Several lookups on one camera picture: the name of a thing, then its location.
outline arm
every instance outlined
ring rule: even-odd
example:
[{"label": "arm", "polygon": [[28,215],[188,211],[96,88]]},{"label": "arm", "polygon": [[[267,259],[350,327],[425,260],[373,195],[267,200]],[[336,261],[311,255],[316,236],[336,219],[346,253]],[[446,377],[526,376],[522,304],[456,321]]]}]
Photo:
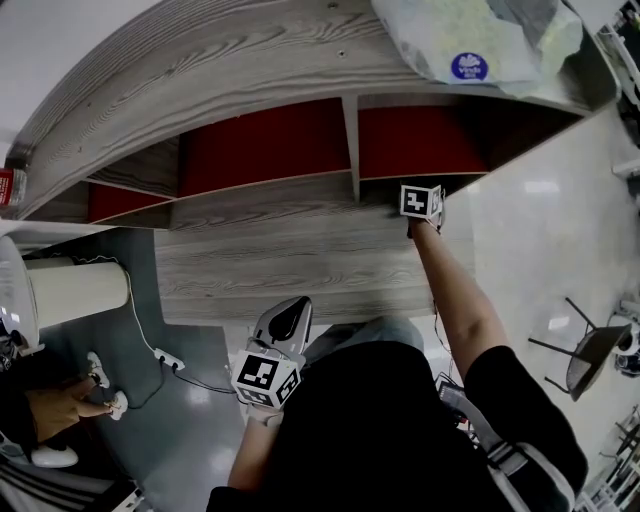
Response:
[{"label": "arm", "polygon": [[258,491],[280,426],[266,426],[249,417],[240,449],[229,475],[229,487],[240,491]]},{"label": "arm", "polygon": [[410,225],[453,359],[464,380],[480,354],[508,345],[507,336],[491,302],[453,258],[438,232],[424,221],[411,219]]}]

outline chair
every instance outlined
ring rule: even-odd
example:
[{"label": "chair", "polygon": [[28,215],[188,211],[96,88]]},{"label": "chair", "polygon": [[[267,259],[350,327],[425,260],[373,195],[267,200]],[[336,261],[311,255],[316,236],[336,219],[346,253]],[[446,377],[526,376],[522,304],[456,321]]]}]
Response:
[{"label": "chair", "polygon": [[533,338],[529,338],[529,341],[571,356],[571,361],[569,361],[569,367],[567,368],[566,389],[548,377],[545,377],[544,380],[556,386],[563,393],[571,395],[573,401],[577,402],[582,394],[596,381],[613,349],[625,341],[628,342],[631,336],[631,326],[596,327],[571,299],[567,297],[565,300],[587,322],[587,332],[578,343],[575,352],[554,347]]}]

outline chair leg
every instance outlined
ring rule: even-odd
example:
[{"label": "chair leg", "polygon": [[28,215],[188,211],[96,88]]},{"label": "chair leg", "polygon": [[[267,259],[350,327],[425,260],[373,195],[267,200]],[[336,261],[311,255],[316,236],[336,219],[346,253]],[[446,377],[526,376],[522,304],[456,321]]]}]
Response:
[{"label": "chair leg", "polygon": [[587,324],[589,324],[592,329],[597,329],[596,324],[589,320],[589,317],[585,315],[578,306],[576,306],[575,302],[573,302],[569,297],[565,297],[564,300],[566,300],[571,305],[571,307],[577,311],[577,313],[584,319],[585,322],[587,322]]},{"label": "chair leg", "polygon": [[571,393],[569,393],[569,390],[566,388],[563,388],[560,384],[558,384],[555,380],[551,380],[549,377],[545,377],[544,378],[545,381],[547,381],[549,384],[553,384],[555,387],[557,387],[560,391],[562,391],[563,393],[570,395]]},{"label": "chair leg", "polygon": [[548,349],[553,350],[555,352],[560,352],[561,354],[566,354],[566,355],[571,356],[571,357],[578,357],[575,352],[571,352],[569,350],[565,350],[565,349],[560,348],[560,347],[554,347],[553,345],[549,345],[548,343],[544,343],[542,341],[534,340],[533,338],[529,338],[529,342],[530,343],[534,343],[535,345],[540,345],[541,347],[548,348]]}]

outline plastic bag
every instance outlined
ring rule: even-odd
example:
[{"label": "plastic bag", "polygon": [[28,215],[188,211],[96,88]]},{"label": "plastic bag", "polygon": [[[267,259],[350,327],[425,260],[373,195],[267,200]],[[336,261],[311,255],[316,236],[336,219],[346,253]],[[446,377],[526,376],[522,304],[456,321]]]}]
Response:
[{"label": "plastic bag", "polygon": [[403,59],[450,84],[519,95],[580,49],[582,23],[558,0],[372,0]]}]

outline power strip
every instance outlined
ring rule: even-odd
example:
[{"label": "power strip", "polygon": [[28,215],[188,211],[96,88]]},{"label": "power strip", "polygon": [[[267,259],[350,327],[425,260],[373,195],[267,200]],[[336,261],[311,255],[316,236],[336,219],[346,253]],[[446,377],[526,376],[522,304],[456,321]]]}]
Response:
[{"label": "power strip", "polygon": [[164,350],[160,350],[159,348],[153,349],[153,353],[156,355],[156,359],[162,359],[164,357],[164,364],[166,364],[169,368],[173,368],[174,365],[177,365],[176,370],[184,370],[184,363],[178,359],[177,357],[168,354]]}]

